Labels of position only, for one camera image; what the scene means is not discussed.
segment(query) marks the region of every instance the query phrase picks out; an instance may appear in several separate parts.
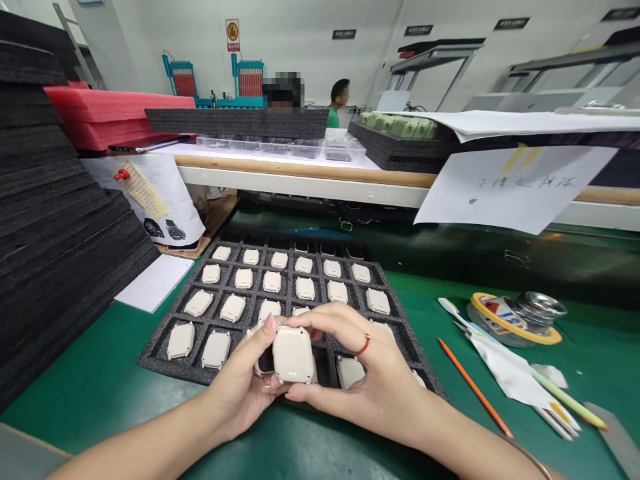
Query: wooden shelf edge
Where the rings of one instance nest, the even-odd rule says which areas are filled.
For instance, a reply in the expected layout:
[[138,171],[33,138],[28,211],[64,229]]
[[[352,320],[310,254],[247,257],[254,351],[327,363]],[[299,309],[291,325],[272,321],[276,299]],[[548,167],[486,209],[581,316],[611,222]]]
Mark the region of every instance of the wooden shelf edge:
[[[437,178],[433,173],[414,173],[389,170],[364,170],[334,168],[320,165],[300,165],[263,160],[200,157],[196,155],[174,155],[179,167],[198,167],[214,170],[232,170],[291,177],[310,177],[329,180],[344,180],[363,183],[380,183],[402,187],[431,188]],[[614,203],[618,205],[640,205],[640,189],[614,187],[587,187],[575,199],[592,203]]]
[[194,155],[174,155],[179,167],[200,167],[217,170],[234,170],[292,177],[312,177],[330,180],[382,183],[404,187],[430,188],[437,175],[387,170],[364,170],[354,168],[334,168],[320,165],[300,165],[263,160],[228,159],[218,157],[197,157]]

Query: pencil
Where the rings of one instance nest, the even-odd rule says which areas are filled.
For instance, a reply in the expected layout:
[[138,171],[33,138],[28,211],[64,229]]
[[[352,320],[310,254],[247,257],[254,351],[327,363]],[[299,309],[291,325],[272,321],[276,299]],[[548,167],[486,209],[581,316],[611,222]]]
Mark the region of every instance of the pencil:
[[538,380],[538,382],[547,390],[549,390],[550,393],[553,394],[554,397],[556,397],[558,400],[562,401],[562,403],[564,403],[566,406],[568,406],[571,410],[573,410],[574,412],[576,412],[579,415],[582,415],[582,417],[588,421],[590,424],[602,429],[602,430],[607,430],[607,424],[604,423],[602,420],[600,420],[600,418],[598,418],[598,416],[594,415],[592,412],[590,412],[586,407],[580,405],[576,400],[572,399],[570,396],[568,396],[565,392],[563,392],[562,390],[560,390],[560,388],[558,386],[556,386],[556,384],[550,382],[549,380],[547,380],[546,377],[544,377],[543,375],[541,375],[539,372],[537,372],[534,369],[531,369],[531,374],[533,375],[533,378],[535,378],[536,380]]
[[467,381],[467,383],[469,384],[469,386],[471,387],[473,392],[480,399],[480,402],[482,402],[482,404],[485,406],[485,408],[487,409],[489,414],[493,417],[493,419],[498,424],[498,426],[502,429],[502,431],[505,433],[505,435],[508,436],[509,438],[515,438],[513,436],[513,434],[511,433],[511,430],[509,430],[507,424],[504,422],[504,420],[502,420],[502,418],[500,418],[500,415],[498,415],[498,412],[496,412],[496,410],[491,406],[491,404],[489,403],[489,400],[487,400],[487,398],[482,394],[482,392],[480,391],[478,386],[471,379],[471,377],[466,372],[466,370],[463,368],[463,366],[460,365],[460,362],[458,362],[458,359],[455,357],[453,352],[449,349],[447,344],[444,343],[441,338],[438,338],[438,342],[440,342],[440,345],[442,345],[443,350],[445,351],[447,356],[450,358],[451,362],[453,362],[455,367],[458,369],[458,372],[460,372],[460,375],[462,375],[463,378]]

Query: red ring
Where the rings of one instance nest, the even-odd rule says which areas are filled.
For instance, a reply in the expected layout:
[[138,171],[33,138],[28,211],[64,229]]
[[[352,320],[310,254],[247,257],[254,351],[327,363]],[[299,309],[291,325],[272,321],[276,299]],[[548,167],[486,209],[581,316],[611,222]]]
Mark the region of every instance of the red ring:
[[365,337],[367,338],[367,341],[365,342],[365,346],[362,347],[362,350],[355,352],[355,356],[357,357],[358,355],[362,355],[362,353],[367,349],[367,347],[369,346],[369,342],[371,341],[371,337],[368,336],[368,334],[365,333]]

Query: wall sign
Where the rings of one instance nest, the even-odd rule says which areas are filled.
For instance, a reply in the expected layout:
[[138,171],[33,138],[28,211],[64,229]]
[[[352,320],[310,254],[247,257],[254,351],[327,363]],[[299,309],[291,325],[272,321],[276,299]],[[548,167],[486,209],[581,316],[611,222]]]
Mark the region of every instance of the wall sign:
[[227,51],[240,51],[240,21],[227,20]]
[[331,40],[353,40],[355,30],[334,30]]
[[640,8],[611,9],[600,21],[633,20],[640,16]]
[[522,30],[531,17],[519,19],[500,19],[495,24],[494,30]]
[[407,27],[405,37],[419,37],[420,35],[428,35],[433,30],[433,25],[414,25]]

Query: bracelet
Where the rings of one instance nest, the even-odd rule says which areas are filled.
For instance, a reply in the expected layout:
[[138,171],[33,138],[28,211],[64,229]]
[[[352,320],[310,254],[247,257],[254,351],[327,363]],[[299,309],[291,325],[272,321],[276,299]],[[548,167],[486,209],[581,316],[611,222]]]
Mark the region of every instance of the bracelet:
[[510,444],[512,444],[514,447],[516,447],[518,450],[520,450],[522,453],[524,453],[525,456],[529,460],[531,460],[533,462],[533,464],[538,468],[538,470],[540,470],[540,472],[542,472],[542,474],[545,476],[545,478],[547,480],[553,480],[553,477],[549,473],[549,470],[547,470],[547,468],[542,463],[540,463],[540,461],[536,457],[534,457],[528,451],[524,450],[524,448],[522,448],[520,445],[518,445],[516,442],[514,442],[510,438],[508,438],[508,437],[506,437],[506,436],[504,436],[504,435],[502,435],[500,433],[495,433],[495,434],[498,435],[498,437],[508,441]]

